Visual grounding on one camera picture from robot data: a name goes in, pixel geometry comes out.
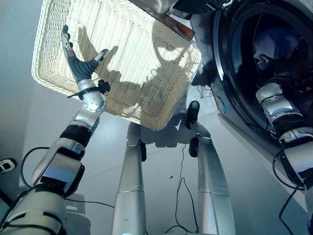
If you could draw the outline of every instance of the washing machine drum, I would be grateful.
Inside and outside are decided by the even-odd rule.
[[[304,0],[241,0],[217,11],[213,47],[217,69],[233,107],[243,120],[270,126],[256,91],[270,81],[312,126],[313,14]]]

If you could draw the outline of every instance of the black cable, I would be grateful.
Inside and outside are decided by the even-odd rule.
[[[31,154],[33,151],[38,150],[38,149],[49,149],[49,147],[36,147],[36,148],[32,148],[31,150],[28,151],[28,153],[25,154],[25,156],[23,157],[22,162],[21,162],[21,168],[20,168],[20,171],[21,171],[21,179],[22,179],[23,183],[24,183],[27,187],[29,187],[29,188],[32,188],[32,186],[30,186],[30,185],[26,182],[26,180],[25,180],[25,178],[24,178],[24,174],[23,174],[24,163],[25,163],[25,160],[27,159],[27,157],[29,156],[29,154]]]
[[[24,197],[26,194],[28,194],[29,191],[30,191],[30,190],[22,192],[22,193],[18,196],[18,198],[14,201],[14,203],[10,206],[10,208],[6,211],[5,215],[2,217],[2,220],[1,220],[1,222],[0,222],[0,228],[2,228],[2,226],[3,226],[4,222],[5,222],[5,219],[6,219],[7,216],[10,214],[10,212],[14,209],[14,207],[17,205],[17,203],[19,202],[19,200],[20,200],[22,197]]]
[[[255,53],[255,36],[256,36],[256,31],[257,31],[257,29],[258,29],[258,27],[259,27],[259,23],[260,23],[260,21],[261,21],[261,18],[263,17],[263,14],[261,14],[260,15],[260,18],[259,18],[259,20],[258,20],[258,22],[256,23],[256,27],[255,27],[255,29],[254,29],[254,34],[253,34],[253,59],[254,59],[254,64],[255,64],[255,66],[256,66],[256,69],[257,69],[257,71],[258,71],[258,73],[260,74],[260,70],[259,70],[259,67],[258,67],[258,65],[257,65],[257,63],[256,63],[256,59],[254,58],[254,53]]]
[[[66,198],[65,200],[68,200],[68,201],[72,201],[72,202],[82,202],[82,203],[96,203],[96,204],[101,204],[101,205],[104,205],[104,206],[107,206],[107,207],[112,207],[114,208],[114,206],[111,206],[109,204],[106,204],[106,203],[102,203],[102,202],[93,202],[93,201],[79,201],[79,200],[74,200],[74,199],[68,199]]]
[[[271,95],[271,96],[269,96],[269,97],[264,98],[264,99],[261,101],[261,103],[260,103],[260,107],[262,106],[262,104],[263,104],[263,102],[264,102],[265,100],[271,99],[271,98],[276,97],[276,96],[279,96],[279,95],[283,95],[283,94],[275,94],[275,95]]]
[[[288,230],[288,232],[290,233],[290,235],[293,235],[291,229],[288,227],[288,225],[284,222],[284,220],[282,219],[282,215],[283,215],[283,212],[286,208],[286,206],[288,205],[289,201],[292,199],[292,197],[294,196],[294,194],[297,192],[298,190],[298,186],[295,188],[295,190],[292,192],[292,194],[290,194],[290,196],[288,197],[288,199],[286,200],[285,204],[283,205],[282,209],[280,210],[279,212],[279,220],[283,223],[283,225],[286,227],[286,229]]]
[[[249,126],[249,127],[254,126],[254,127],[260,129],[261,131],[268,132],[269,134],[274,134],[274,133],[272,133],[271,131],[269,131],[269,130],[267,130],[267,129],[264,129],[264,128],[261,127],[261,126],[258,126],[258,125],[255,125],[255,124],[252,124],[252,123],[249,123],[249,122],[245,122],[245,124],[246,124],[247,126]]]
[[[194,206],[194,200],[193,200],[193,197],[191,195],[191,192],[186,184],[186,181],[185,181],[185,178],[181,176],[182,174],[182,163],[184,161],[184,158],[185,158],[185,154],[184,154],[184,149],[186,147],[186,144],[185,146],[182,148],[182,159],[181,159],[181,163],[180,163],[180,173],[179,173],[179,184],[178,184],[178,187],[177,187],[177,192],[176,192],[176,207],[175,207],[175,220],[176,220],[176,223],[177,223],[177,227],[180,227],[182,229],[184,229],[186,232],[188,233],[192,233],[190,230],[186,229],[184,226],[182,226],[179,222],[178,222],[178,219],[177,219],[177,209],[178,209],[178,193],[179,193],[179,189],[180,189],[180,186],[181,186],[181,183],[182,181],[184,181],[184,184],[189,192],[189,195],[190,195],[190,198],[191,198],[191,202],[192,202],[192,208],[193,208],[193,213],[194,213],[194,219],[195,219],[195,223],[196,223],[196,226],[198,228],[198,223],[197,223],[197,218],[196,218],[196,213],[195,213],[195,206]]]
[[[275,157],[274,157],[274,159],[273,159],[272,169],[273,169],[274,175],[275,175],[276,178],[279,180],[279,182],[282,183],[283,185],[285,185],[285,186],[287,186],[287,187],[289,187],[289,188],[292,188],[292,189],[304,191],[304,188],[299,188],[299,186],[294,187],[294,186],[291,186],[291,185],[285,183],[285,182],[277,175],[276,168],[275,168],[275,163],[276,163],[276,160],[277,160],[278,156],[279,156],[283,151],[284,151],[284,150],[279,151],[279,152],[275,155]]]
[[[3,229],[5,229],[6,227],[12,227],[12,228],[35,228],[35,229],[41,229],[41,230],[45,230],[47,231],[49,234],[51,235],[57,235],[52,229],[45,227],[45,226],[41,226],[41,225],[37,225],[37,224],[5,224]]]
[[[193,213],[194,213],[194,219],[195,219],[195,223],[196,223],[196,227],[198,228],[198,223],[197,223],[197,218],[196,218],[196,212],[195,212],[195,205],[194,205],[194,199],[192,198],[192,195],[191,195],[191,192],[186,184],[186,181],[185,181],[185,177],[182,177],[181,180],[180,180],[180,183],[179,183],[179,189],[180,189],[180,186],[181,186],[181,183],[182,181],[184,181],[184,184],[189,192],[189,196],[191,198],[191,202],[192,202],[192,209],[193,209]]]
[[[169,229],[165,232],[165,234],[167,234],[171,229],[176,228],[176,227],[180,227],[180,226],[179,226],[179,225],[174,225],[174,226],[172,226],[171,228],[169,228]]]

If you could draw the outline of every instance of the wicker basket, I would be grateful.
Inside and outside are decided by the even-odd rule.
[[[127,0],[44,0],[32,76],[66,95],[78,88],[63,54],[64,24],[80,60],[110,50],[92,75],[111,86],[106,111],[152,129],[164,127],[198,69],[197,46]]]

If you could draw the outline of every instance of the black joint band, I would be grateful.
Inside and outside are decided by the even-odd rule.
[[[92,132],[88,128],[80,125],[70,125],[67,126],[66,130],[60,135],[60,138],[74,140],[86,147],[91,136]]]

